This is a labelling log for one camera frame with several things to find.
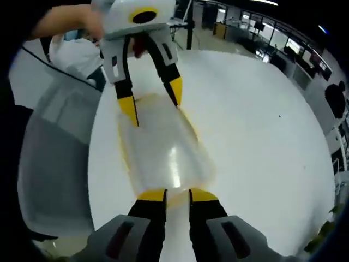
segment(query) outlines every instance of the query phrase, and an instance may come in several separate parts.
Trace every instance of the yellow rim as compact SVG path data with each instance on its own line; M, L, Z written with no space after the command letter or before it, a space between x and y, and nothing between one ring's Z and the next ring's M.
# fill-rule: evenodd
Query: yellow rim
M130 14L129 22L133 23L133 18L135 18L136 15L138 15L140 13L144 13L144 12L154 12L158 16L158 10L156 8L153 8L153 7L141 7L141 8L137 8L132 14Z

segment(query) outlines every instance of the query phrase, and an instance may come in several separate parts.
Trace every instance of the white table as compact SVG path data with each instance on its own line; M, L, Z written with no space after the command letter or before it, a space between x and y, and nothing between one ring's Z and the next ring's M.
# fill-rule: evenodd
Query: white table
M216 179L207 189L229 215L264 233L274 250L296 254L334 205L331 158L310 107L281 71L256 59L182 51L178 68L182 108L216 168ZM129 69L135 97L165 93L148 55L130 58ZM115 91L106 85L89 149L95 229L127 214L136 200L121 158L118 114ZM195 261L188 206L167 210L166 226L161 261Z

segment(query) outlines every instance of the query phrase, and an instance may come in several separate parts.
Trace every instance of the person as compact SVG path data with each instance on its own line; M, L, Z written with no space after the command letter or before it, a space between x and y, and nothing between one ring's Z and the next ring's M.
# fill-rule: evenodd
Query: person
M331 107L335 118L341 119L343 117L346 105L344 82L340 81L338 85L329 85L325 90L325 98L327 100L327 103Z
M52 64L66 73L74 74L84 79L92 79L93 85L99 91L104 89L106 80L101 70L103 59L100 57L99 42L92 43L90 35L85 30L70 31L52 37L49 58Z
M17 193L17 175L23 138L32 110L15 104L8 73L12 62L26 40L63 34L67 31L86 29L100 39L103 36L101 15L91 6L74 5L52 7L50 1L34 4L33 1L10 1L4 7L6 16L1 16L7 49L3 52L0 70L0 202L3 244L11 260L46 261L34 248L31 232L21 216Z

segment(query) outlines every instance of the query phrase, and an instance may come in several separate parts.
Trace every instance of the person's arm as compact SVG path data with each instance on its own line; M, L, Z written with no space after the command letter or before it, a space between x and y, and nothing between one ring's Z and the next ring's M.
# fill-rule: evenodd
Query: person's arm
M91 5L69 5L53 7L37 24L31 39L62 34L77 29L87 31L97 39L103 36L101 17L93 11Z

